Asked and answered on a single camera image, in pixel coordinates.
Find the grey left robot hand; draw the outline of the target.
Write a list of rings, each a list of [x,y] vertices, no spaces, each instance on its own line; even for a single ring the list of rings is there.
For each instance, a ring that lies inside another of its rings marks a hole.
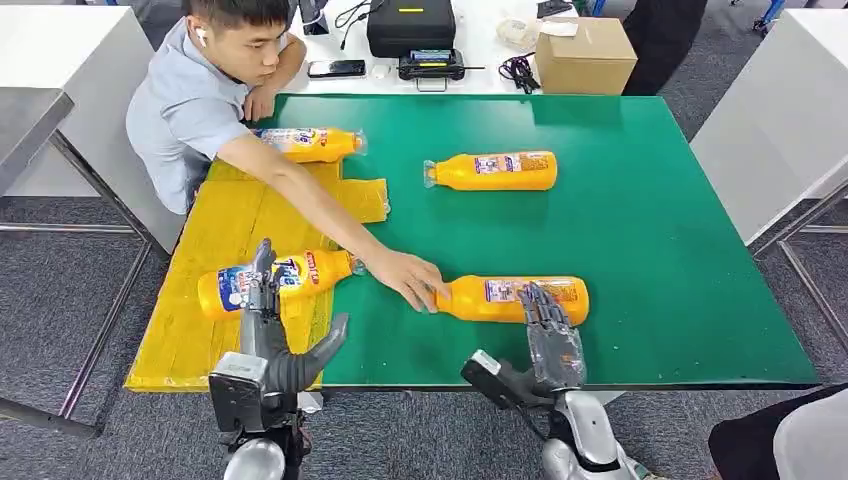
[[[280,311],[281,275],[271,271],[276,252],[263,239],[250,263],[247,299],[240,320],[240,352],[267,361],[264,381],[274,392],[297,394],[310,387],[336,356],[348,336],[350,316],[336,314],[329,332],[305,353],[293,353]]]

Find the person's right hand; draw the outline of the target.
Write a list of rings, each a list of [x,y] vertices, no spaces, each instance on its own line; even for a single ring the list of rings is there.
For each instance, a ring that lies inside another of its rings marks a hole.
[[[400,294],[418,312],[437,312],[437,295],[450,295],[440,270],[415,255],[378,245],[364,251],[361,257],[374,278]]]

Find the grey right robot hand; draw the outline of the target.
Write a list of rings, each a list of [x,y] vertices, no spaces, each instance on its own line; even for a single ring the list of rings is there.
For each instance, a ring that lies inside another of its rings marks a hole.
[[[584,385],[587,368],[580,333],[553,295],[536,282],[518,290],[524,308],[531,367],[518,372],[501,364],[503,391],[498,406],[551,407],[556,399]]]

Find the person's left hand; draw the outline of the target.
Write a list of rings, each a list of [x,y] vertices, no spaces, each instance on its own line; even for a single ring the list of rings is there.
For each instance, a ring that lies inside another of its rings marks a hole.
[[[254,87],[245,99],[243,119],[246,122],[257,122],[272,116],[275,108],[276,94],[277,89],[275,87]]]

